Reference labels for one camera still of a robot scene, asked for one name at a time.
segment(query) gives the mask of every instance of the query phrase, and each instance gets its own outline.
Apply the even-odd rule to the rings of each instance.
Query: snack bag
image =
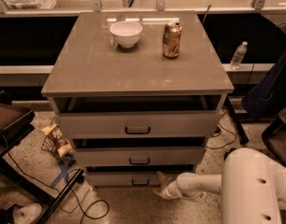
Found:
[[[41,130],[58,150],[60,158],[71,152],[72,147],[67,139],[65,139],[56,123],[52,123],[48,127]]]

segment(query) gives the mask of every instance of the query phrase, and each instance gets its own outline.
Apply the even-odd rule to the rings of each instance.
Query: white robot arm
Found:
[[[221,175],[180,174],[176,179],[158,172],[166,199],[200,202],[207,192],[222,195],[222,224],[281,224],[286,209],[286,168],[250,148],[233,151]]]

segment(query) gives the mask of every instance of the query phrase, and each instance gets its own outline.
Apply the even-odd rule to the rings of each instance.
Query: terrazzo floor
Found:
[[[10,154],[25,173],[50,185],[61,171],[59,161],[47,150],[42,150],[46,137],[41,129],[48,126],[53,118],[50,105],[45,101],[17,102],[15,105],[30,106],[35,111],[36,117],[32,122],[35,129],[18,146],[12,148]],[[232,147],[242,147],[226,110],[220,120],[220,125],[222,134],[210,138],[207,146],[222,148],[207,148],[205,158],[196,168],[198,174],[220,174],[224,154]],[[261,150],[269,155],[261,139],[261,134],[267,125],[267,123],[243,124],[250,139],[245,147]],[[17,170],[8,154],[4,158]],[[74,164],[70,168],[71,174],[78,168],[78,165]],[[57,195],[56,190],[50,189],[34,179],[32,181],[50,195]],[[64,180],[62,179],[55,188],[61,189],[63,186]],[[83,210],[91,205],[87,214],[92,219],[83,217],[77,207],[78,203],[74,194],[70,192],[62,201],[61,207],[58,207],[49,218],[48,224],[222,224],[222,197],[218,195],[208,194],[201,203],[183,200],[171,201],[162,199],[151,189],[92,189],[86,180],[83,183],[77,183],[73,190],[79,201],[82,201]],[[27,205],[30,202],[36,202],[36,198],[0,175],[0,208],[7,209],[14,203]],[[286,224],[286,211],[281,212],[281,215],[282,224]]]

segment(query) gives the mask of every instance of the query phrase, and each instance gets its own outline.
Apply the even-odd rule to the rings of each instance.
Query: white bowl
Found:
[[[140,39],[142,30],[142,25],[136,21],[118,21],[109,28],[114,40],[124,48],[133,47]]]

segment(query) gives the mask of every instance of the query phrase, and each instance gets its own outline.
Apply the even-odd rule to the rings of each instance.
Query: aluminum can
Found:
[[[176,58],[179,56],[181,31],[181,21],[170,21],[164,26],[163,55],[165,57]]]

